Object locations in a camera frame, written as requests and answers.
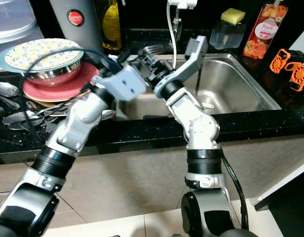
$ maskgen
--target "soap bottle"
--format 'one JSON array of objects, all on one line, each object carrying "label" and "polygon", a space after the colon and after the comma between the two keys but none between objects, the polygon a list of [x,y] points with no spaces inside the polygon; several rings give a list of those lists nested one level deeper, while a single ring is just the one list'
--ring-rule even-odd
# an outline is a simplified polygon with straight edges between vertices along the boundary
[{"label": "soap bottle", "polygon": [[111,51],[120,50],[122,45],[117,0],[97,1],[97,13],[101,25],[102,46]]},{"label": "soap bottle", "polygon": [[243,50],[243,55],[262,59],[273,40],[288,8],[280,5],[282,0],[266,3],[261,8],[257,21]]},{"label": "soap bottle", "polygon": [[215,49],[238,48],[244,36],[246,24],[242,24],[245,12],[229,8],[221,15],[221,20],[215,23],[209,44]]}]

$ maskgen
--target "metal bowl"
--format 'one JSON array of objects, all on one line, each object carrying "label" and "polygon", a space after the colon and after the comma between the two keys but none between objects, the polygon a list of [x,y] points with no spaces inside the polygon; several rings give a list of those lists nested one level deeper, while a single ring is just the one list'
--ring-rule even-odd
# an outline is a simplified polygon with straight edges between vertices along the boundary
[{"label": "metal bowl", "polygon": [[76,77],[81,69],[80,59],[76,62],[62,68],[47,71],[31,71],[27,80],[47,86],[64,84]]}]

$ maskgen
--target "white cable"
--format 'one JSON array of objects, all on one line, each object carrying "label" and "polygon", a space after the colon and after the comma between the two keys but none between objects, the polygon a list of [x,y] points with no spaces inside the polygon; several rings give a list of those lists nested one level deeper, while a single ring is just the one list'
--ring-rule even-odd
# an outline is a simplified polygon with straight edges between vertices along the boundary
[{"label": "white cable", "polygon": [[167,15],[167,23],[168,23],[168,27],[170,29],[170,34],[171,34],[172,43],[173,43],[173,49],[174,49],[173,68],[175,69],[176,62],[177,62],[177,48],[176,48],[176,41],[175,41],[174,31],[173,31],[173,27],[172,27],[172,23],[171,23],[170,7],[171,7],[171,5],[170,5],[170,3],[168,1],[167,2],[167,6],[166,6],[166,15]]}]

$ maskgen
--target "orange object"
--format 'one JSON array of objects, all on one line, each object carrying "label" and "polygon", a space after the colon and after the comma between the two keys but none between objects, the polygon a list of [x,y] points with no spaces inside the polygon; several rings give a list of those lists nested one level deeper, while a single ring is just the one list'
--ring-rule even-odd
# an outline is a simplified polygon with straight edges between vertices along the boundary
[{"label": "orange object", "polygon": [[292,72],[289,86],[292,90],[302,91],[304,88],[304,65],[298,65]]},{"label": "orange object", "polygon": [[283,5],[264,4],[244,47],[243,55],[262,59],[274,38],[288,8]]},{"label": "orange object", "polygon": [[304,53],[295,50],[281,49],[271,61],[269,68],[276,74],[284,68],[286,71],[293,71],[297,65],[304,62]]},{"label": "orange object", "polygon": [[285,66],[285,70],[293,72],[300,65],[302,65],[302,63],[299,63],[299,62],[287,63],[286,66]]}]

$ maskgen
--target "soap dispenser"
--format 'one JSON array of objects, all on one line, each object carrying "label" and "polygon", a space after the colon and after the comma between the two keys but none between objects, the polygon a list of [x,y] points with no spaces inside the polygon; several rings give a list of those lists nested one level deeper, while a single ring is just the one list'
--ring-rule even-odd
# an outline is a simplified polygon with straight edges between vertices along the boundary
[{"label": "soap dispenser", "polygon": [[266,3],[262,6],[243,50],[243,55],[254,59],[264,58],[270,43],[284,19],[288,8],[280,5],[282,0]]},{"label": "soap dispenser", "polygon": [[241,23],[244,16],[245,12],[234,8],[222,13],[212,29],[209,44],[218,50],[238,48],[246,29],[246,24]]}]

